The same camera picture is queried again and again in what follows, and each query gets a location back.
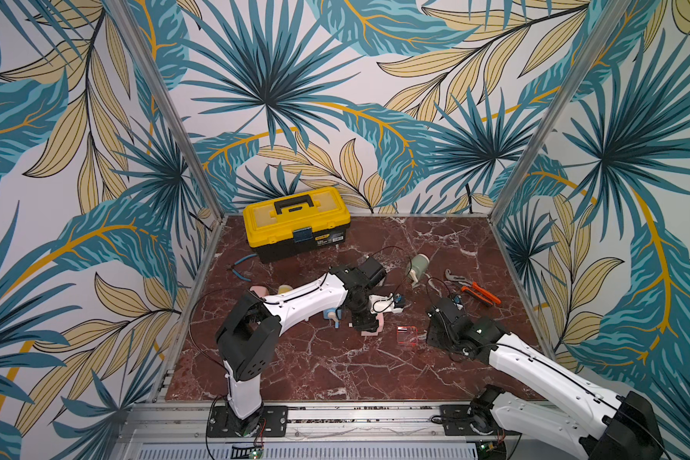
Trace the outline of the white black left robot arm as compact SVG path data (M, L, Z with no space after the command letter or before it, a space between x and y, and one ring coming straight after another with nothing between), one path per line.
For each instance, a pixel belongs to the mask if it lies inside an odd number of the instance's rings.
M226 405L233 419L246 424L261 418L261 375L274 358L279 338L293 326L322 312L349 312L356 331L375 334L381 327L381 314L402 312L402 296L374 293L385 277L381 263L369 257L358 266L330 268L283 294L260 296L247 291L215 336L226 372Z

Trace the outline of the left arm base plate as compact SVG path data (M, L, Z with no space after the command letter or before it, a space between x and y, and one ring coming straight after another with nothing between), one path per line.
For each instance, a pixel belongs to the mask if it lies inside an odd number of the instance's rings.
M227 404L217 402L207 420L206 436L213 439L243 438L262 433L264 438L282 438L287 432L288 416L287 406L262 406L241 419Z

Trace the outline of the blue pencil sharpener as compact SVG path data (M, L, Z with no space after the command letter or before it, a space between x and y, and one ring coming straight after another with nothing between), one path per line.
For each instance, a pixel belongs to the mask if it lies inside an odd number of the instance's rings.
M342 310L340 308L324 310L323 317L329 320L337 330L340 327Z

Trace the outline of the pink transparent tray back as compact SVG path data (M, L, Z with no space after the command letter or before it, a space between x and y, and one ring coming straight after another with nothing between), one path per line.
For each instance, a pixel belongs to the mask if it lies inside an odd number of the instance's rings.
M415 347L419 342L419 331L414 326L398 326L396 328L397 344L404 347Z

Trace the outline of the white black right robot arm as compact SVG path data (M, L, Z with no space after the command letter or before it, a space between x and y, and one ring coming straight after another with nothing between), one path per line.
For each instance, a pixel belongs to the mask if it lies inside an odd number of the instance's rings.
M427 309L427 344L477 360L520 381L550 403L525 401L487 385L469 404L442 406L448 435L519 433L576 459L668 458L651 403L622 396L570 372L506 331L494 319L469 319L449 298Z

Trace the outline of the green pencil sharpener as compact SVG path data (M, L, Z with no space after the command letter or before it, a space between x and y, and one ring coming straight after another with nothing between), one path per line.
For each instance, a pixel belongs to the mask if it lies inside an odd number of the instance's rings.
M407 277L412 287L417 287L420 281L426 276L429 264L429 257L425 254L417 254L410 260Z

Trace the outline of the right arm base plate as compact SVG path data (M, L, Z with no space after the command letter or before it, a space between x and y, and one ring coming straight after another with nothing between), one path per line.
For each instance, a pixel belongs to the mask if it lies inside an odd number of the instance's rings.
M437 416L446 436L490 436L496 424L489 411L469 404L443 404Z

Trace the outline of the pink sharpener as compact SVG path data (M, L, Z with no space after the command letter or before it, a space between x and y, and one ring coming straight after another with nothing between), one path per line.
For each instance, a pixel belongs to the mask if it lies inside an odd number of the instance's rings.
M377 335L379 335L383 331L383 328L384 328L384 316L383 316L383 314L377 314L376 319L377 319L378 325L377 325L377 328L375 329L375 331L373 331L373 332L363 331L360 333L363 337L376 337Z
M268 296L270 295L270 291L267 287L264 286L252 286L249 288L250 291L256 293L259 296Z

